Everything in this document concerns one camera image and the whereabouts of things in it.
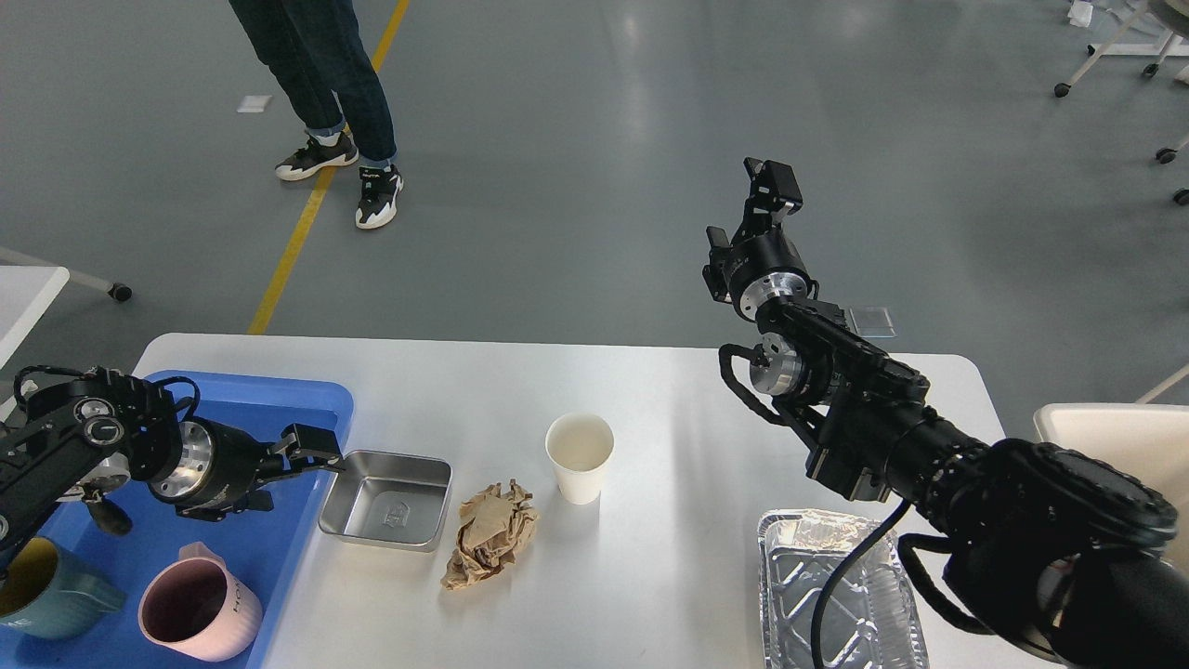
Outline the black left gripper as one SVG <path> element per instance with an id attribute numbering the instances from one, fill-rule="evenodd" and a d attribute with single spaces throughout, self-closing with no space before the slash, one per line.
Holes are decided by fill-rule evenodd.
<path id="1" fill-rule="evenodd" d="M 276 443 L 259 443 L 249 433 L 212 419 L 183 419 L 181 454 L 165 478 L 147 482 L 157 501 L 172 505 L 176 515 L 194 520 L 224 520 L 243 512 L 271 512 L 271 492 L 263 490 L 262 474 L 342 471 L 342 453 L 335 433 L 306 424 L 290 424 Z"/>

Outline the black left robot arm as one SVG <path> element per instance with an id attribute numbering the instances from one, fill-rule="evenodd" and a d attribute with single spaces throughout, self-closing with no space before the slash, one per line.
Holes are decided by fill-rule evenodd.
<path id="1" fill-rule="evenodd" d="M 140 481 L 184 519 L 218 522 L 271 511 L 268 484 L 339 471 L 331 429 L 288 425 L 272 443 L 199 416 L 203 387 L 191 375 L 147 380 L 119 370 L 34 365 L 14 380 L 26 416 L 4 436 L 4 569 L 64 503 L 82 503 L 99 529 L 124 536 L 131 518 L 108 500 Z"/>

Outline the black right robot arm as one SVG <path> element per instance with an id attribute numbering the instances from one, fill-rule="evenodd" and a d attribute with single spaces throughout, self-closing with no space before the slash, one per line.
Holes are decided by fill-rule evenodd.
<path id="1" fill-rule="evenodd" d="M 984 444 L 926 402 L 925 375 L 858 337 L 843 308 L 818 299 L 782 229 L 803 208 L 793 169 L 743 162 L 738 231 L 710 226 L 702 280 L 754 322 L 754 347 L 725 343 L 719 373 L 751 414 L 809 448 L 806 474 L 850 501 L 910 509 L 935 536 L 897 554 L 944 620 L 1001 636 L 1067 668 L 1184 668 L 1185 575 L 1165 563 L 1178 515 L 1115 466 L 1053 443 Z"/>

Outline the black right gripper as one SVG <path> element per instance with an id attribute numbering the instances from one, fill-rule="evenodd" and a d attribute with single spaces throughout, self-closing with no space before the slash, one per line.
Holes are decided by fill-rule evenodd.
<path id="1" fill-rule="evenodd" d="M 705 229 L 709 254 L 702 267 L 711 299 L 732 304 L 746 321 L 756 321 L 761 305 L 776 297 L 811 297 L 818 291 L 797 246 L 784 232 L 784 220 L 804 206 L 789 164 L 746 157 L 749 178 L 740 232 L 734 238 L 718 226 Z"/>

